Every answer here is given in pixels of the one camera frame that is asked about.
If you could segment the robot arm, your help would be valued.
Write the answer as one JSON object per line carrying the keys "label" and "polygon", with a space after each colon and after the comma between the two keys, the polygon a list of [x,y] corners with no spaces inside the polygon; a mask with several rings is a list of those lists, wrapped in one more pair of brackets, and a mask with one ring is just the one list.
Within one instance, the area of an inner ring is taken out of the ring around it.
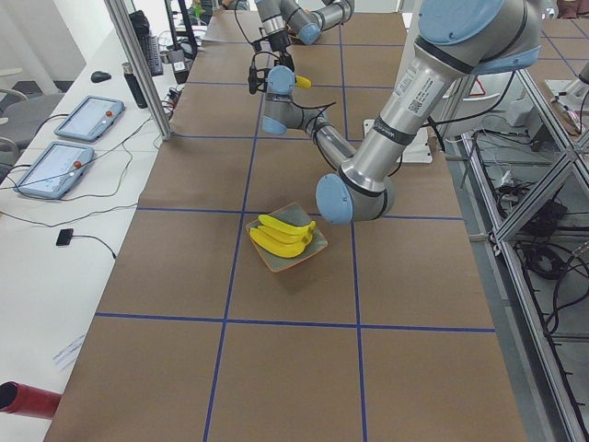
{"label": "robot arm", "polygon": [[355,10],[354,0],[323,1],[322,8],[310,12],[292,0],[259,0],[255,4],[271,50],[279,53],[279,64],[292,71],[295,65],[287,51],[291,45],[289,30],[305,45],[311,45],[323,31],[347,22]]}
{"label": "robot arm", "polygon": [[462,76],[513,72],[540,51],[537,1],[425,1],[418,13],[414,58],[358,148],[325,113],[293,101],[294,71],[283,64],[267,76],[262,129],[309,135],[334,166],[316,189],[316,203],[333,224],[377,219],[395,196],[389,173],[452,83]]}

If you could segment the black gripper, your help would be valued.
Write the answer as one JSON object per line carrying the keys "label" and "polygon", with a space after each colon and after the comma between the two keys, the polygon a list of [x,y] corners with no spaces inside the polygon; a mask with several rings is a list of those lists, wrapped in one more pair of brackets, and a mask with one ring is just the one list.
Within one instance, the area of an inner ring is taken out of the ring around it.
{"label": "black gripper", "polygon": [[278,53],[279,65],[284,65],[289,69],[294,69],[295,64],[291,54],[287,51],[291,45],[291,40],[288,32],[285,29],[281,29],[269,35],[269,43],[271,50]]}

